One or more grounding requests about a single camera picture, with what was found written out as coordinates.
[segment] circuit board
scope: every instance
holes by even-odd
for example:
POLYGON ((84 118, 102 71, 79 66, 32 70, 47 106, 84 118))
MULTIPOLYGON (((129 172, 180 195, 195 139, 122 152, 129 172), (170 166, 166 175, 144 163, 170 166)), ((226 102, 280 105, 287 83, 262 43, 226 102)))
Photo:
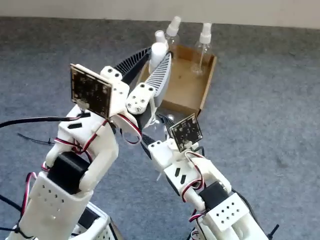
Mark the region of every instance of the circuit board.
POLYGON ((74 64, 70 65, 70 74, 72 101, 80 108, 108 119, 112 85, 74 64))
POLYGON ((193 145, 203 138, 195 114, 170 127, 170 131, 180 153, 186 150, 189 145, 193 145))

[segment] floor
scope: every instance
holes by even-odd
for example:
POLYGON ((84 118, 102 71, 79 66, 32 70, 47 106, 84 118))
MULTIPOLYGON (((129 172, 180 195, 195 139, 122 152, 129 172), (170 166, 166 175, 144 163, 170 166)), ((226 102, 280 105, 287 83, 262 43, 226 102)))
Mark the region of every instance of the floor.
MULTIPOLYGON (((99 72, 151 45, 167 22, 0 18, 0 122, 64 116, 70 101, 69 63, 99 72)), ((192 46, 201 25, 183 23, 181 43, 192 46)), ((252 204, 263 228, 280 224, 275 239, 320 235, 320 31, 215 24, 218 56, 199 117, 206 156, 252 204)), ((1 129, 0 193, 21 203, 25 177, 39 171, 57 123, 1 129)), ((183 203, 139 147, 119 138, 117 161, 92 202, 128 240, 185 239, 192 206, 183 203)), ((19 219, 0 205, 3 227, 19 219)), ((6 236, 0 232, 0 238, 6 236)))

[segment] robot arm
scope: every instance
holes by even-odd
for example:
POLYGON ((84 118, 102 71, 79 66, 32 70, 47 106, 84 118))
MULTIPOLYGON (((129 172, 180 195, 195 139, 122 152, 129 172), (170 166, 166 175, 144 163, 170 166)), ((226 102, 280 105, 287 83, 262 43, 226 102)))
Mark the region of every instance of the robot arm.
MULTIPOLYGON (((118 157, 114 128, 136 135, 139 143, 141 130, 148 126, 162 101, 170 77, 170 53, 158 66, 162 72, 165 68, 164 76, 155 83, 151 74, 129 94, 128 84, 149 55, 150 49, 144 49, 115 68, 106 66, 100 74, 71 65, 71 94, 76 105, 68 116, 84 113, 83 117, 59 124, 56 143, 45 158, 47 172, 39 173, 30 191, 30 200, 17 225, 20 232, 12 232, 7 240, 70 237, 96 185, 118 157), (90 162, 79 156, 82 153, 89 156, 90 162)), ((88 232, 76 239, 100 239, 97 233, 106 219, 96 219, 88 232)))
POLYGON ((182 200, 199 212, 190 218, 197 222, 194 232, 198 238, 192 239, 268 240, 225 176, 209 159, 191 151, 197 147, 196 143, 179 152, 172 138, 148 145, 156 168, 182 200))

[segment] white plastic part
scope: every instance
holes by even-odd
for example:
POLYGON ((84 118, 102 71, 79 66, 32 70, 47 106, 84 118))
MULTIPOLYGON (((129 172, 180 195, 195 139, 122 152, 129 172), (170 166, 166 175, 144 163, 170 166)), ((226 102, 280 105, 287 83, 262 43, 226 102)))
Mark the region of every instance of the white plastic part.
POLYGON ((145 112, 149 102, 155 107, 153 97, 156 89, 145 82, 139 83, 128 96, 125 105, 131 114, 138 115, 145 112))
POLYGON ((179 31, 179 26, 181 23, 181 17, 175 16, 171 23, 169 24, 168 28, 166 29, 166 34, 170 37, 174 37, 177 35, 179 31))
POLYGON ((160 64, 167 53, 167 46, 162 42, 156 42, 151 46, 151 59, 149 61, 149 73, 160 64))
MULTIPOLYGON (((93 191, 70 195, 40 172, 19 227, 25 235, 39 240, 67 240, 92 195, 93 191)), ((25 238, 11 232, 7 239, 25 238)))
POLYGON ((162 172, 172 164, 173 152, 168 147, 167 142, 156 141, 148 146, 155 168, 162 172))
POLYGON ((211 42, 211 26, 212 23, 206 22, 203 24, 202 32, 200 34, 200 43, 209 44, 211 42))
POLYGON ((156 32, 154 33, 154 35, 155 35, 155 41, 156 41, 157 43, 163 43, 163 44, 165 44, 166 49, 168 50, 169 45, 168 45, 168 41, 166 40, 164 31, 158 30, 158 31, 156 31, 156 32))
POLYGON ((112 83, 110 116, 121 113, 126 110, 126 100, 130 91, 128 84, 121 81, 121 73, 111 66, 105 66, 100 75, 112 83))
POLYGON ((224 232, 248 213, 248 207, 238 194, 234 193, 203 218, 210 227, 213 229, 217 227, 219 231, 224 232))
MULTIPOLYGON (((68 113, 68 117, 77 116, 81 112, 80 108, 75 105, 68 113)), ((109 123, 102 126, 104 119, 97 114, 90 112, 90 117, 83 117, 76 121, 61 122, 57 137, 65 141, 77 140, 81 146, 97 134, 97 137, 89 145, 88 151, 93 155, 93 162, 82 177, 79 189, 85 192, 93 190, 101 178, 106 174, 112 163, 118 157, 119 148, 115 135, 109 123), (80 128, 68 128, 71 124, 81 123, 80 128)), ((57 142, 46 156, 45 162, 47 166, 52 167, 57 156, 65 151, 70 151, 71 146, 57 142)))
POLYGON ((216 166, 208 159, 193 157, 192 161, 199 167, 203 178, 206 181, 219 181, 228 194, 231 193, 232 186, 226 177, 216 168, 216 166))
MULTIPOLYGON (((172 163, 164 172, 180 195, 189 183, 200 178, 195 167, 187 159, 172 163)), ((198 211, 202 212, 206 209, 205 202, 192 187, 185 192, 184 198, 198 211)))
POLYGON ((233 226, 234 231, 238 236, 241 236, 240 239, 244 240, 268 240, 264 231, 259 227, 257 222, 251 216, 250 213, 247 213, 239 221, 237 221, 233 226))

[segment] cardboard tray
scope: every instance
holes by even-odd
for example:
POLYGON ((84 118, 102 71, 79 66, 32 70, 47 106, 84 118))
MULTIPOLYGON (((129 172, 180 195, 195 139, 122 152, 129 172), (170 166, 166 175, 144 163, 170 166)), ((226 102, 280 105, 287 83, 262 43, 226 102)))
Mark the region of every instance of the cardboard tray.
MULTIPOLYGON (((178 58, 173 60, 170 82, 161 107, 178 113, 197 116, 202 111, 210 83, 213 77, 217 57, 210 55, 203 60, 206 71, 203 76, 196 76, 191 72, 192 48, 177 46, 178 58)), ((144 65, 138 79, 138 83, 149 76, 148 64, 144 65)))

